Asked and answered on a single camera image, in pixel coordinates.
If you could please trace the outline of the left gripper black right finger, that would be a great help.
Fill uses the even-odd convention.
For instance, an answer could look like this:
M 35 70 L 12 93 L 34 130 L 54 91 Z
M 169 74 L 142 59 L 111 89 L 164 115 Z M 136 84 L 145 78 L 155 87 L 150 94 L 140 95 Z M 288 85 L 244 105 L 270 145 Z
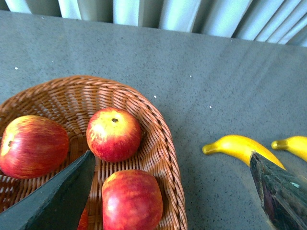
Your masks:
M 257 152 L 250 157 L 250 171 L 261 207 L 274 230 L 307 228 L 307 179 L 282 169 Z

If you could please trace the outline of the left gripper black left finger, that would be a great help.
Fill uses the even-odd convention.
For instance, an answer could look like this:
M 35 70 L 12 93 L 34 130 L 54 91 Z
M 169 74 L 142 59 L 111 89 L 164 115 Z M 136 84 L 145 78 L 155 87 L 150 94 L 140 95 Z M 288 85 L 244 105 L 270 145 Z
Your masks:
M 87 151 L 63 171 L 0 215 L 2 230 L 75 230 L 94 177 L 95 157 Z

